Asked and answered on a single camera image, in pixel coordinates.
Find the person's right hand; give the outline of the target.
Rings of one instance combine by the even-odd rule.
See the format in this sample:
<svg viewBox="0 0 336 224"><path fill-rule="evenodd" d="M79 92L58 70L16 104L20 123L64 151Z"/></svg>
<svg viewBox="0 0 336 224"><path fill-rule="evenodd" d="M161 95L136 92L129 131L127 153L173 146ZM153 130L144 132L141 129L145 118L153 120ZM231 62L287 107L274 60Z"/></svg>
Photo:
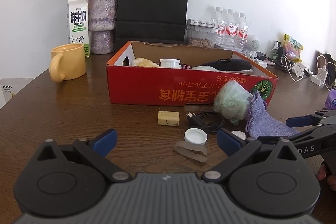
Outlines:
<svg viewBox="0 0 336 224"><path fill-rule="evenodd" d="M330 189L331 190L336 190L336 176L334 176L334 175L327 176L327 170L326 170L326 166L324 164L322 164L319 167L317 178L318 178L319 181L322 181L322 180L326 179L327 183L330 186Z"/></svg>

